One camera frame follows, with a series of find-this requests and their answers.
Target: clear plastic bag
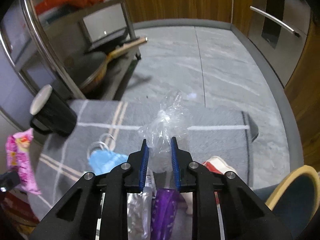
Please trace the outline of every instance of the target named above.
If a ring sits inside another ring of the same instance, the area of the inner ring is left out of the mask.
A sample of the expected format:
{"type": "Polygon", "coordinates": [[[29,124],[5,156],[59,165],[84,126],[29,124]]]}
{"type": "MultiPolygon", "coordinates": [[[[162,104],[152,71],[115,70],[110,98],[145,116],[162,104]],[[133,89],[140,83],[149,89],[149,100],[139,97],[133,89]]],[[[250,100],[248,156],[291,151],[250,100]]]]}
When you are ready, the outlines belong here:
{"type": "Polygon", "coordinates": [[[169,92],[160,103],[156,119],[139,129],[149,147],[148,167],[156,173],[172,171],[171,138],[176,137],[179,148],[188,151],[190,112],[181,106],[182,93],[169,92]]]}

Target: mug handle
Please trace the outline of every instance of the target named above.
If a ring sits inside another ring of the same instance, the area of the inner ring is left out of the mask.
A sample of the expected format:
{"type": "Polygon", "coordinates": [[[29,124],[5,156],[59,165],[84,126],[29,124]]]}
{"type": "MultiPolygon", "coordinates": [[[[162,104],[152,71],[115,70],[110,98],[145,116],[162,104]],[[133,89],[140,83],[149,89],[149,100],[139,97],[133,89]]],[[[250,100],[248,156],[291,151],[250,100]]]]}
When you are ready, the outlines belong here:
{"type": "Polygon", "coordinates": [[[33,120],[34,120],[34,119],[35,119],[35,117],[33,116],[32,119],[30,120],[30,127],[31,127],[31,128],[35,129],[38,133],[43,134],[43,135],[48,135],[49,133],[51,133],[50,130],[45,131],[45,130],[42,130],[42,129],[40,129],[39,127],[37,127],[37,126],[33,123],[33,120]]]}

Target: yellow rim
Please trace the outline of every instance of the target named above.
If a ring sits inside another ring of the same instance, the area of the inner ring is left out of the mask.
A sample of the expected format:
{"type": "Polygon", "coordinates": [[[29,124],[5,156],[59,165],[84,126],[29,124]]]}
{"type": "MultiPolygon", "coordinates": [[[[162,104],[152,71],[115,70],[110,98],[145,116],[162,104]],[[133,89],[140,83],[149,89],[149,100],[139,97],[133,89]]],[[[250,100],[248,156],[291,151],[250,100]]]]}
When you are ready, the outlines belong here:
{"type": "Polygon", "coordinates": [[[320,180],[318,173],[316,170],[310,166],[304,165],[294,171],[292,171],[288,176],[286,176],[281,183],[276,187],[276,189],[273,191],[273,193],[270,195],[270,197],[266,201],[266,205],[273,210],[276,204],[278,203],[279,199],[283,195],[283,193],[287,190],[289,185],[299,176],[306,175],[308,176],[311,181],[313,182],[313,186],[315,188],[315,202],[313,206],[313,211],[310,219],[313,217],[315,212],[317,211],[319,207],[319,201],[320,201],[320,180]]]}

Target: black mug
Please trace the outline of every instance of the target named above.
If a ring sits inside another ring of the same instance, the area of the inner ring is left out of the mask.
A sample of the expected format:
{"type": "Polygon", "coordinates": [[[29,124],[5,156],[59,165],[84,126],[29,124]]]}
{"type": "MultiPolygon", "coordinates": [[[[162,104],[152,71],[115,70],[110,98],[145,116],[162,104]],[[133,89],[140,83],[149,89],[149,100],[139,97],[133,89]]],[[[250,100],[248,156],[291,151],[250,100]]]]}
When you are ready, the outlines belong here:
{"type": "Polygon", "coordinates": [[[33,115],[30,126],[43,135],[54,132],[61,136],[68,136],[76,126],[76,113],[50,85],[45,85],[38,92],[32,101],[30,113],[33,115]],[[37,127],[34,124],[35,119],[48,130],[37,127]]]}

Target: gray baseboard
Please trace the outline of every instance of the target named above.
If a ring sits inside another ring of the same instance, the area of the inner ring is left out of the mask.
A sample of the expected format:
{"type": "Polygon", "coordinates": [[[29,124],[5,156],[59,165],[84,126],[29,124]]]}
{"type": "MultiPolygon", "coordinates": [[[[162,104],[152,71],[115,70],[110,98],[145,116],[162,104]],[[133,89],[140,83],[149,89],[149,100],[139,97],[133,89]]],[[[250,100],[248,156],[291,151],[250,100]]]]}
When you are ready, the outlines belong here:
{"type": "Polygon", "coordinates": [[[212,21],[212,20],[187,19],[187,18],[163,19],[163,20],[145,21],[145,22],[139,22],[139,23],[133,24],[133,28],[135,30],[153,28],[153,27],[165,27],[165,26],[200,26],[200,27],[219,28],[219,29],[225,29],[225,30],[231,29],[231,23],[212,21]]]}
{"type": "Polygon", "coordinates": [[[231,31],[251,54],[251,57],[258,65],[261,73],[267,81],[268,86],[270,87],[272,95],[277,103],[279,112],[281,114],[284,130],[287,135],[290,156],[290,171],[293,171],[303,165],[303,150],[297,122],[293,115],[289,101],[284,93],[283,86],[269,63],[266,61],[261,52],[256,48],[256,46],[234,25],[231,25],[231,31]]]}

